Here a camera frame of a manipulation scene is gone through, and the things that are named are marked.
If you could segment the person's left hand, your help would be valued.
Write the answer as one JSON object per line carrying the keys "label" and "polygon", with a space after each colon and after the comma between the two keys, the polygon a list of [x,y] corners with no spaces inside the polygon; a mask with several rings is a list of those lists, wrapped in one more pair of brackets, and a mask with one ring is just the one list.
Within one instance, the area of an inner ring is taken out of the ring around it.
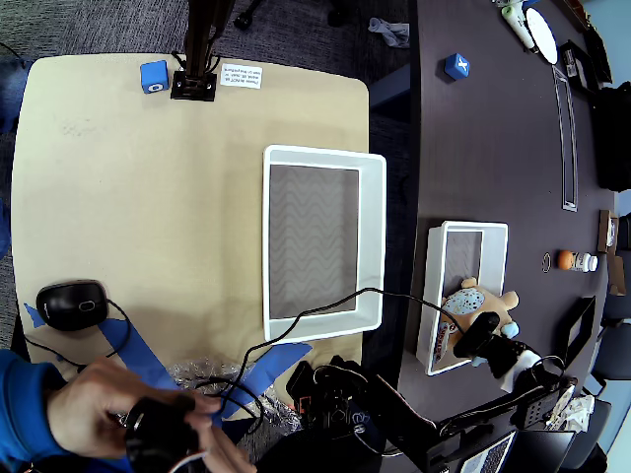
{"label": "person's left hand", "polygon": [[114,419],[129,412],[142,398],[173,404],[180,397],[193,402],[188,422],[198,432],[204,463],[213,472],[230,466],[211,432],[209,415],[218,409],[212,399],[180,390],[157,389],[109,359],[85,368],[46,400],[46,418],[54,440],[63,449],[84,457],[120,458],[126,452],[125,429]]}

